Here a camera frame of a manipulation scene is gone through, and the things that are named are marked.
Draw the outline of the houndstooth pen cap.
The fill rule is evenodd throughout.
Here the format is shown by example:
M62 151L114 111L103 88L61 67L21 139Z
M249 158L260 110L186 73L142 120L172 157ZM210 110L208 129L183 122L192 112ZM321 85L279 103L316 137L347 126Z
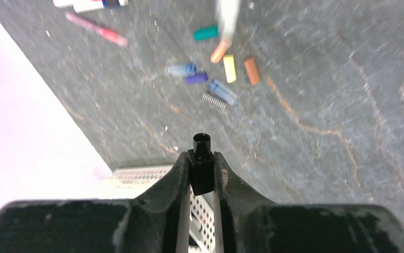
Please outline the houndstooth pen cap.
M209 91L202 94L202 99L221 110L224 110L227 105L225 100Z

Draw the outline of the purple pen cap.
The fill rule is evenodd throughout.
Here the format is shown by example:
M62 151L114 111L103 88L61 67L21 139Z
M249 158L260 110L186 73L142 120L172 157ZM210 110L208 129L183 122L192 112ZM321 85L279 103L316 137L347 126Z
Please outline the purple pen cap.
M208 81L208 74L206 72L199 72L185 78L187 84L205 83Z

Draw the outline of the orange pen cap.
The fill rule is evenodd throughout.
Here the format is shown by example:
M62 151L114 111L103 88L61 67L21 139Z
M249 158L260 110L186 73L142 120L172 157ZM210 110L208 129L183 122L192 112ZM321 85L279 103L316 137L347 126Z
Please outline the orange pen cap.
M230 48L231 44L232 44L232 42L230 39L222 38L220 40L218 46L216 47L216 49L211 54L211 57L210 57L211 62L218 63L223 58L223 56L225 55L227 50Z

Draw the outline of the orange capped pen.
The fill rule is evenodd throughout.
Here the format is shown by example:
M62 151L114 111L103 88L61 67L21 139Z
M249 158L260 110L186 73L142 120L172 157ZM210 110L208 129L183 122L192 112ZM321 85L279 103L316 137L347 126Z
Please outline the orange capped pen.
M234 36L241 0L216 0L215 16L222 38Z

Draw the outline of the white perforated plastic basket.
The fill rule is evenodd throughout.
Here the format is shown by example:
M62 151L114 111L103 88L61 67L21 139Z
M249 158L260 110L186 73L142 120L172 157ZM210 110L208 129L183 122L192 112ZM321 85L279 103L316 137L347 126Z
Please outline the white perforated plastic basket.
M131 199L124 252L216 252L215 215L171 165L120 168L102 180L100 199Z

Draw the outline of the black square pen cap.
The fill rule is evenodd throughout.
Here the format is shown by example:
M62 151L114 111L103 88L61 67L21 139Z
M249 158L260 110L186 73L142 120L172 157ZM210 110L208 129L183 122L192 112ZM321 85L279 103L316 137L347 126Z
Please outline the black square pen cap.
M215 157L211 151L211 137L198 133L193 137L193 148L188 150L189 180L195 196L214 189Z

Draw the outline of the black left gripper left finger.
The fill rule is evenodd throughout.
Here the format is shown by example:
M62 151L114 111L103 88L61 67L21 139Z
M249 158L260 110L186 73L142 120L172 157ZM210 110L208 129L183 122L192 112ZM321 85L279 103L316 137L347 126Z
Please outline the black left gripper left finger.
M171 171L185 173L182 153ZM131 199L14 201L0 209L0 252L124 252Z

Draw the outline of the yellow pen cap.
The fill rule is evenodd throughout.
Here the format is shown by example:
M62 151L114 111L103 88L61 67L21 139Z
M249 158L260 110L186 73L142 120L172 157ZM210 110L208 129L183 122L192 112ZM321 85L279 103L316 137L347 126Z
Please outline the yellow pen cap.
M234 56L232 54L224 55L223 64L224 64L227 83L235 82L237 76L236 76Z

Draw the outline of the teal pen cap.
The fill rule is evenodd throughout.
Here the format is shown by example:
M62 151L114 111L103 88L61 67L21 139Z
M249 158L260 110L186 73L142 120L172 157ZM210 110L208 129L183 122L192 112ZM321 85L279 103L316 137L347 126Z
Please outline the teal pen cap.
M218 26L206 26L200 29L197 29L193 33L193 38L195 41L203 41L208 40L218 36Z

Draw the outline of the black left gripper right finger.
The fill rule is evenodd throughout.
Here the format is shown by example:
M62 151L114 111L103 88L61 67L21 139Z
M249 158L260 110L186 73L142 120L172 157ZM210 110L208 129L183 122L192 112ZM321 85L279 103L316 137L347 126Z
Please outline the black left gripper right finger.
M404 252L404 227L368 204L287 204L254 190L216 152L217 252Z

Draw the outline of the brown pen cap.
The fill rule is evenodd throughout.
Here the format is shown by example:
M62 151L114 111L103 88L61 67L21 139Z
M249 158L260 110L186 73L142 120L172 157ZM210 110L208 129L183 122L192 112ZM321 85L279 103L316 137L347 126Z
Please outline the brown pen cap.
M261 77L255 59L250 56L245 58L243 63L251 85L258 85L261 81Z

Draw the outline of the pink pen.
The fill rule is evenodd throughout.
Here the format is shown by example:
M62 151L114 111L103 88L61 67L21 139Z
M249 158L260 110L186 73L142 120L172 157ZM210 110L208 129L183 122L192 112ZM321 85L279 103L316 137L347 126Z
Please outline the pink pen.
M66 13L65 17L71 23L88 31L93 31L110 42L116 43L120 46L127 46L128 44L128 40L114 30L98 25L95 22L90 22L89 20L73 13Z

